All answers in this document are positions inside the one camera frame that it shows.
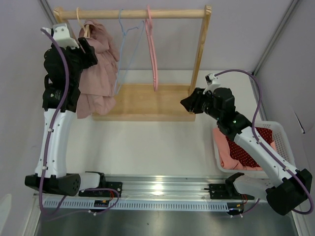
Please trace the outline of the dusty pink skirt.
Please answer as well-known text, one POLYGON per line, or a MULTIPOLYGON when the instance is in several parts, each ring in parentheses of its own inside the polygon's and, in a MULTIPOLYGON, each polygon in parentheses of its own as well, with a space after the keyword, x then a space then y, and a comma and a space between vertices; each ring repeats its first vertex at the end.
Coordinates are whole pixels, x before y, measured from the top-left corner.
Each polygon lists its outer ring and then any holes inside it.
POLYGON ((98 60, 96 65, 84 69, 81 74, 77 102, 77 118, 83 119, 98 113, 106 115, 116 105, 115 83, 117 79, 120 55, 113 37, 105 26, 97 20, 86 20, 79 37, 85 37, 88 44, 94 47, 98 60))

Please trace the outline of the cream plastic hanger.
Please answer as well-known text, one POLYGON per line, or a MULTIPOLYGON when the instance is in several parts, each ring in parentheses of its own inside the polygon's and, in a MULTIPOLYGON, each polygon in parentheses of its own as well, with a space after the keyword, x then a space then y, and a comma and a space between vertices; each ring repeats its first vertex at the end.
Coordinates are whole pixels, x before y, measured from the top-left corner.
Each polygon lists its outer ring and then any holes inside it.
POLYGON ((83 24, 80 20, 79 12, 80 12, 80 8, 77 7, 76 8, 76 18, 77 18, 78 24, 81 27, 81 29, 84 31, 84 37, 90 38, 91 37, 91 30, 90 30, 91 22, 90 22, 90 20, 88 20, 86 24, 83 24))

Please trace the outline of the pink plastic hanger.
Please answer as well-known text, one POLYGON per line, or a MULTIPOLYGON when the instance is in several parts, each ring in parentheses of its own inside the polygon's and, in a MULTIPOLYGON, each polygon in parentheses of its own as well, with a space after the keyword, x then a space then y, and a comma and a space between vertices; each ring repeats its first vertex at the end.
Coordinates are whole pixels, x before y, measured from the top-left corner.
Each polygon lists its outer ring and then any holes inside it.
POLYGON ((147 5, 147 14, 148 18, 145 19, 145 29, 146 29, 146 36, 149 46, 149 54, 151 59, 152 65, 152 73, 153 73, 153 88, 154 91, 158 90, 158 66, 157 66, 157 58, 156 58, 156 49, 154 45, 153 39, 153 21, 151 15, 151 9, 149 5, 147 5))

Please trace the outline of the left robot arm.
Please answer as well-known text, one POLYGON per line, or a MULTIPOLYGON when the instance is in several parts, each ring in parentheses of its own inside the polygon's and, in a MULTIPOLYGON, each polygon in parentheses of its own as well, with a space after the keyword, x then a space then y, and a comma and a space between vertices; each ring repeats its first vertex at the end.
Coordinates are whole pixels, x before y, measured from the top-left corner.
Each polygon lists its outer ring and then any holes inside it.
POLYGON ((47 75, 42 103, 43 142, 35 172, 25 177, 25 186, 41 193, 65 196, 89 189, 95 196, 103 196, 107 185, 101 181, 101 173, 69 174, 66 170, 67 142, 80 96, 79 81, 84 69, 97 64, 95 50, 81 37, 78 47, 52 45, 44 59, 47 75))

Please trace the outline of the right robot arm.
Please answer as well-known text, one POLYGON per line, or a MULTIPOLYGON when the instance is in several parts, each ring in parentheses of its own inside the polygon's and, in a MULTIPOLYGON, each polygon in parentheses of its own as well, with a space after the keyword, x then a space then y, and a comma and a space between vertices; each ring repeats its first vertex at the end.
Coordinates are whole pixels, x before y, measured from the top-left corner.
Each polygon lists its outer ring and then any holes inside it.
POLYGON ((225 185, 225 194, 237 198, 249 194, 264 199, 279 215, 296 211, 296 207, 309 200, 312 213, 314 202, 310 195, 312 174, 307 169, 299 170, 283 159, 265 140, 257 135, 254 123, 236 111, 235 98, 229 88, 208 91, 196 88, 181 100, 181 105, 190 113, 205 113, 217 121, 220 132, 244 149, 263 169, 270 185, 257 178, 240 174, 225 185))

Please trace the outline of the wooden clothes rack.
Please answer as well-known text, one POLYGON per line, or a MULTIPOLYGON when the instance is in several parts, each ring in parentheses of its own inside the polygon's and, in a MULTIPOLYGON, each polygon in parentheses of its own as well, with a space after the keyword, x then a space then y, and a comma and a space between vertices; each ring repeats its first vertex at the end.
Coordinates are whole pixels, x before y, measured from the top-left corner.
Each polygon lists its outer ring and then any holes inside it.
POLYGON ((94 113, 101 121, 194 121, 195 115, 180 105, 180 100, 190 95, 196 86, 202 54, 207 37, 212 8, 204 9, 153 9, 153 10, 76 10, 54 9, 57 22, 80 19, 145 19, 151 42, 153 19, 202 19, 196 57, 190 84, 125 84, 118 93, 117 105, 106 115, 94 113))

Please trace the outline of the salmon pink garment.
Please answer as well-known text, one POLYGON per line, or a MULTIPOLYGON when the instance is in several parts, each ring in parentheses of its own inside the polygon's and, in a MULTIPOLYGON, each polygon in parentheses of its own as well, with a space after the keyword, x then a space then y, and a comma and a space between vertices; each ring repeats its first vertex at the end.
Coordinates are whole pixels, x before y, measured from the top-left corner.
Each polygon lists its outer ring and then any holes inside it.
POLYGON ((219 164, 225 170, 262 171, 258 163, 239 145, 229 140, 218 128, 213 138, 219 151, 219 164))

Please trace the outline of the white plastic laundry basket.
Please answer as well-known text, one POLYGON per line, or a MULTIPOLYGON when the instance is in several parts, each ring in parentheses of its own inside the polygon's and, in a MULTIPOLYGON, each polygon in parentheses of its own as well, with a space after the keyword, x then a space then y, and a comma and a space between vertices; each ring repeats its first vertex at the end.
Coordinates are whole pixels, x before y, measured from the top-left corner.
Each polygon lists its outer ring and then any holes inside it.
MULTIPOLYGON (((295 165, 294 157, 286 133, 283 127, 274 121, 256 121, 255 127, 259 135, 288 163, 295 165)), ((215 159, 218 168, 226 173, 245 173, 251 176, 264 176, 264 171, 225 170, 219 164, 219 151, 214 141, 215 159)))

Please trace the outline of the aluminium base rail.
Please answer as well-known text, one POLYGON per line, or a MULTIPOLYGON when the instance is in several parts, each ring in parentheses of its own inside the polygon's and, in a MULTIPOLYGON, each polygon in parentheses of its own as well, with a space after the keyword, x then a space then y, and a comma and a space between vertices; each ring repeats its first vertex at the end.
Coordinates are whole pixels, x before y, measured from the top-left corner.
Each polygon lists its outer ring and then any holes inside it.
POLYGON ((202 201, 210 198, 209 184, 224 183, 229 176, 106 175, 106 180, 123 183, 123 200, 202 201))

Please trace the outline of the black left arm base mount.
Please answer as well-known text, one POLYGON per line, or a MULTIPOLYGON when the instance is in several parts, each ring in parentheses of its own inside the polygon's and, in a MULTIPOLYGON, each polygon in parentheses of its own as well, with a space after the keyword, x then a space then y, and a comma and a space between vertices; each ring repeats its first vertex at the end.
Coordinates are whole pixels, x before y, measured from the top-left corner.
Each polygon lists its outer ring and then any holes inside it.
POLYGON ((101 172, 84 172, 79 174, 80 187, 78 196, 110 198, 121 197, 123 183, 118 181, 107 181, 105 174, 101 172))

